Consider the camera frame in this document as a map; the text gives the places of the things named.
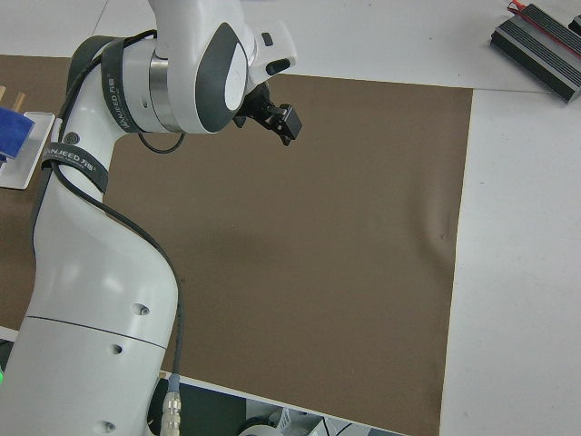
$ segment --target metal connector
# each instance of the metal connector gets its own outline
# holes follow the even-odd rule
[[[163,400],[163,416],[160,436],[180,436],[182,399],[179,392],[167,392]]]

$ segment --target black strap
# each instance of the black strap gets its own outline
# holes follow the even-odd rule
[[[125,102],[123,91],[123,49],[124,39],[115,38],[104,50],[101,61],[101,80],[103,97],[109,112],[119,127],[128,134],[143,132],[132,119],[129,107]]]
[[[83,173],[93,184],[104,193],[107,189],[109,174],[107,169],[97,159],[72,144],[50,143],[44,149],[43,168],[50,167],[50,161],[58,161]]]
[[[69,77],[66,81],[66,92],[68,93],[74,82],[74,79],[84,70],[84,68],[93,61],[93,58],[104,45],[110,43],[114,36],[91,36],[89,39],[83,41],[79,48],[77,48],[71,59],[71,66],[69,67]]]

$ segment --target black button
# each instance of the black button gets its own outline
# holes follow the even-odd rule
[[[272,42],[272,36],[268,32],[264,32],[262,34],[262,39],[264,40],[264,43],[266,44],[267,47],[274,45],[274,43]]]
[[[275,75],[281,71],[286,70],[291,66],[291,61],[288,59],[279,59],[278,61],[272,61],[270,64],[266,65],[266,72],[269,75]]]

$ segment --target ribbed metal surface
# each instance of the ribbed metal surface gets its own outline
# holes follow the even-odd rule
[[[513,23],[512,20],[506,21],[500,25],[499,29],[512,36],[515,41],[522,44],[540,59],[551,65],[572,83],[581,86],[581,73],[579,73],[575,67],[571,66],[544,45],[540,44],[535,38]]]
[[[529,5],[523,10],[523,15],[526,15],[535,23],[543,27],[552,36],[563,41],[566,45],[581,55],[581,38],[561,25],[558,21],[555,21],[549,15],[545,14],[541,9],[535,5]]]

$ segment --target blue object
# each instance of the blue object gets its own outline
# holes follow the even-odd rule
[[[15,159],[33,126],[24,115],[0,107],[0,154]]]

